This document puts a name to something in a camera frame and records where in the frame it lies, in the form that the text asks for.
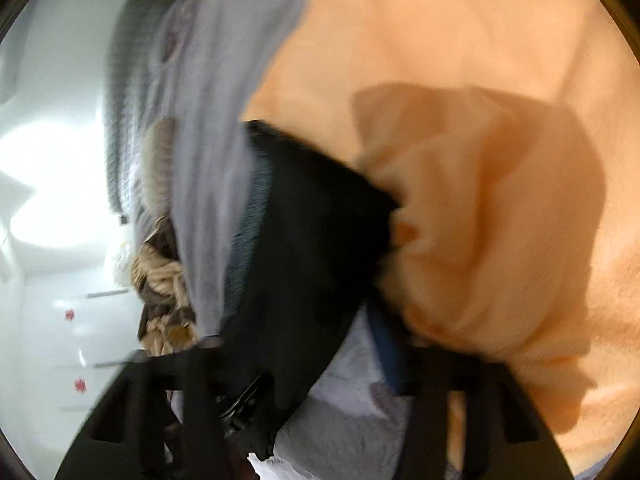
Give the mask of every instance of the orange fleece blanket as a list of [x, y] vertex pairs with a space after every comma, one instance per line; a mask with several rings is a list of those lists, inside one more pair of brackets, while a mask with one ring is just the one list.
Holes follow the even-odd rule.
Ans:
[[598, 0], [308, 0], [244, 119], [398, 200], [381, 288], [412, 332], [508, 362], [574, 473], [616, 448], [640, 405], [640, 68]]

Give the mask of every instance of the black fabric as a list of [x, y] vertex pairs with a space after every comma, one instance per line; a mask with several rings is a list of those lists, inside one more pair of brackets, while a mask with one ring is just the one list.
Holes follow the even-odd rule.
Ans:
[[269, 191], [271, 189], [271, 165], [269, 158], [262, 152], [255, 153], [255, 170], [252, 179], [246, 211], [242, 217], [240, 230], [236, 233], [231, 254], [226, 266], [225, 275], [225, 307], [222, 326], [228, 319], [236, 315], [242, 293], [246, 285], [255, 243], [260, 234], [260, 226], [264, 218]]
[[234, 363], [232, 395], [269, 374], [274, 406], [290, 412], [371, 293], [396, 203], [263, 123], [249, 131], [269, 160], [271, 185], [238, 311], [222, 329], [223, 350]]

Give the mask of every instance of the red sticker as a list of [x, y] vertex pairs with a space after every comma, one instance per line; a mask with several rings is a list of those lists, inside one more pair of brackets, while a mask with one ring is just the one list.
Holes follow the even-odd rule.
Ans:
[[76, 386], [76, 392], [78, 392], [79, 394], [84, 395], [86, 393], [86, 382], [84, 379], [76, 380], [75, 386]]

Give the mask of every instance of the fuzzy white fabric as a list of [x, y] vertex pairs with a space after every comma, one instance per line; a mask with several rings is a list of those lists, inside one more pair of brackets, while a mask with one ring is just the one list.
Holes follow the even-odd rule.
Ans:
[[162, 118], [147, 129], [140, 150], [142, 203], [155, 218], [170, 209], [175, 120]]

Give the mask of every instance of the grey blanket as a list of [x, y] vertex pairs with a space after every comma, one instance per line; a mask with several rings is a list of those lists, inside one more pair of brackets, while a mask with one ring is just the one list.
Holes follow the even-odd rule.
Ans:
[[[200, 335], [220, 329], [230, 248], [257, 163], [238, 116], [304, 3], [180, 0], [151, 54], [144, 123], [177, 121], [172, 218]], [[384, 384], [361, 313], [278, 434], [276, 456], [255, 467], [263, 479], [389, 480], [408, 410]]]

